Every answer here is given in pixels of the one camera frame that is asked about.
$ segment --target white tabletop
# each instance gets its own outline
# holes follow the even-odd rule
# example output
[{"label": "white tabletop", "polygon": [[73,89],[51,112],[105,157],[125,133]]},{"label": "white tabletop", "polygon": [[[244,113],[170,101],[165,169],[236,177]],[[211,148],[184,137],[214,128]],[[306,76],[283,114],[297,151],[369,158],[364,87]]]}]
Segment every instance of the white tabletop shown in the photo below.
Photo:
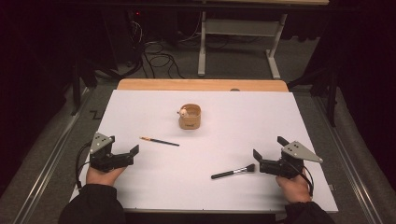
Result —
[{"label": "white tabletop", "polygon": [[[177,111],[189,103],[202,109],[198,130],[178,127]],[[281,145],[276,138],[283,136],[314,151],[290,92],[114,91],[98,132],[115,135],[114,154],[140,146],[134,165],[115,186],[123,207],[133,211],[283,212],[286,202],[275,177],[259,172],[253,148],[277,161]],[[210,178],[251,163],[256,164],[254,174]],[[314,201],[325,211],[338,211],[320,165],[305,165],[314,177]]]}]

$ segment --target brush handle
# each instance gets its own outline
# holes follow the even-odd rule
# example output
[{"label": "brush handle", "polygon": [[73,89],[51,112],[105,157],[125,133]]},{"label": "brush handle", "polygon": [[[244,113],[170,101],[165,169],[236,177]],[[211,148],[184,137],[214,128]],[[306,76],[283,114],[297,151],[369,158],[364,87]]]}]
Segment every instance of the brush handle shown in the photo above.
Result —
[{"label": "brush handle", "polygon": [[224,177],[224,176],[227,176],[227,175],[233,175],[233,171],[221,173],[221,174],[218,174],[218,175],[212,175],[211,177],[212,177],[212,179],[216,179],[216,178]]}]

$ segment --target wooden table edge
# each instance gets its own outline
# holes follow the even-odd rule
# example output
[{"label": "wooden table edge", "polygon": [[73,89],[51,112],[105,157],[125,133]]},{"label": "wooden table edge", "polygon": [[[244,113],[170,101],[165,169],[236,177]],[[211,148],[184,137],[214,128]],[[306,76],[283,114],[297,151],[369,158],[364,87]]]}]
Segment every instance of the wooden table edge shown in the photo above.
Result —
[{"label": "wooden table edge", "polygon": [[289,91],[282,80],[125,78],[117,90],[130,91]]}]

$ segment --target cable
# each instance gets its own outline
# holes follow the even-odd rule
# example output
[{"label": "cable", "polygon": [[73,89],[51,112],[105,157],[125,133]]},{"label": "cable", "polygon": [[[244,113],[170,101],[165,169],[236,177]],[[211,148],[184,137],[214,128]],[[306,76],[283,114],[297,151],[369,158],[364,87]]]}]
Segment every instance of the cable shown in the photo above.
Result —
[{"label": "cable", "polygon": [[148,73],[146,72],[145,66],[142,66],[142,69],[143,69],[143,72],[145,73],[145,77],[146,77],[146,78],[149,78],[149,75],[148,75]]},{"label": "cable", "polygon": [[181,42],[180,44],[183,46],[186,46],[186,47],[196,47],[196,46],[201,45],[201,40],[193,38],[188,41]]},{"label": "cable", "polygon": [[[251,40],[242,40],[241,38],[247,38],[247,37],[251,37]],[[242,44],[250,44],[250,43],[254,43],[257,41],[260,41],[264,38],[264,36],[241,36],[241,35],[231,35],[230,36],[230,40],[232,40],[232,42],[235,43],[242,43]]]},{"label": "cable", "polygon": [[188,37],[187,39],[177,41],[178,43],[189,41],[189,40],[192,40],[192,39],[194,39],[194,38],[196,38],[198,36],[201,36],[201,35],[196,35],[197,32],[198,32],[199,24],[201,23],[201,18],[202,18],[202,12],[199,14],[198,22],[197,22],[197,25],[195,27],[195,31],[192,33],[192,35],[190,37]]},{"label": "cable", "polygon": [[309,196],[311,196],[311,197],[313,197],[314,196],[314,185],[313,185],[313,178],[312,178],[312,175],[311,175],[311,173],[308,171],[308,169],[306,169],[306,171],[308,171],[308,173],[309,173],[309,175],[311,175],[311,180],[312,180],[312,183],[311,183],[311,181],[309,181],[309,179],[306,177],[306,175],[304,175],[302,172],[300,172],[293,164],[291,164],[290,162],[288,162],[288,161],[285,161],[291,168],[293,168],[293,170],[295,170],[305,181],[306,181],[306,183],[308,183],[308,186],[309,186]]},{"label": "cable", "polygon": [[[222,37],[222,35],[210,35],[211,37]],[[224,47],[226,47],[229,43],[230,43],[230,37],[226,36],[225,38],[220,38],[220,40],[225,40],[225,43],[223,45],[221,45],[220,47],[210,47],[208,44],[206,44],[206,47],[209,49],[222,49]]]},{"label": "cable", "polygon": [[81,189],[81,188],[82,188],[81,182],[79,181],[79,177],[78,177],[79,171],[80,171],[80,167],[78,166],[78,164],[79,164],[79,158],[81,157],[81,154],[82,154],[82,152],[84,151],[84,149],[87,148],[87,147],[89,147],[91,144],[92,144],[92,140],[89,141],[89,142],[87,142],[86,144],[84,144],[84,145],[79,149],[78,154],[77,154],[77,158],[76,158],[76,170],[75,170],[75,171],[76,171],[76,184],[77,184],[77,188],[78,188],[78,189]]},{"label": "cable", "polygon": [[130,76],[131,74],[134,74],[143,66],[143,59],[141,57],[141,55],[144,51],[144,46],[142,45],[143,29],[142,29],[141,25],[135,21],[129,21],[129,23],[131,25],[130,29],[128,29],[129,33],[130,33],[129,37],[131,39],[132,48],[134,50],[134,52],[132,53],[132,56],[131,56],[131,61],[133,61],[134,67],[124,74],[119,74],[118,72],[116,72],[112,69],[108,69],[108,68],[105,68],[98,64],[94,64],[94,66],[97,67],[98,70],[104,72],[107,75],[107,76],[103,76],[100,74],[95,74],[96,77],[99,77],[102,79],[115,78],[115,79],[121,80],[123,78]]},{"label": "cable", "polygon": [[90,161],[86,161],[86,162],[84,162],[84,164],[80,165],[80,166],[78,167],[78,172],[81,172],[82,167],[84,167],[84,166],[85,166],[86,164],[88,164],[88,163],[90,163]]},{"label": "cable", "polygon": [[[160,46],[160,49],[158,49],[156,51],[153,51],[153,52],[147,52],[147,49],[149,47],[151,47],[151,46],[154,46],[154,45]],[[148,62],[148,65],[150,66],[150,69],[151,69],[151,72],[153,74],[153,77],[155,78],[155,73],[154,73],[154,68],[155,67],[165,67],[166,65],[169,64],[167,73],[168,73],[168,76],[170,78],[173,78],[171,76],[171,69],[172,69],[173,66],[177,69],[177,75],[179,77],[181,77],[181,78],[184,78],[180,74],[180,70],[179,70],[179,68],[177,66],[175,58],[172,55],[170,55],[170,54],[162,53],[162,51],[163,51],[163,45],[160,42],[150,42],[150,43],[146,44],[145,51],[144,51],[143,55],[145,56],[146,61]],[[161,63],[161,64],[154,64],[153,61],[158,60],[158,59],[166,59],[166,61],[164,63]]]}]

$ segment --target black makeup brush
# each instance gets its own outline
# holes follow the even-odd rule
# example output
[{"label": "black makeup brush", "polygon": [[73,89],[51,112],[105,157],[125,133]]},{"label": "black makeup brush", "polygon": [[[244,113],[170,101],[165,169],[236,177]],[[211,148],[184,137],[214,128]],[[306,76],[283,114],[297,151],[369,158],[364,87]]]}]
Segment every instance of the black makeup brush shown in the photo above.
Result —
[{"label": "black makeup brush", "polygon": [[218,175],[212,175],[212,179],[216,179],[219,177],[223,177],[223,176],[227,176],[227,175],[234,175],[234,174],[238,174],[238,173],[242,173],[242,172],[254,172],[254,164],[250,164],[247,167],[241,168],[241,169],[237,169],[234,171],[229,171],[229,172],[225,172],[225,173],[221,173]]}]

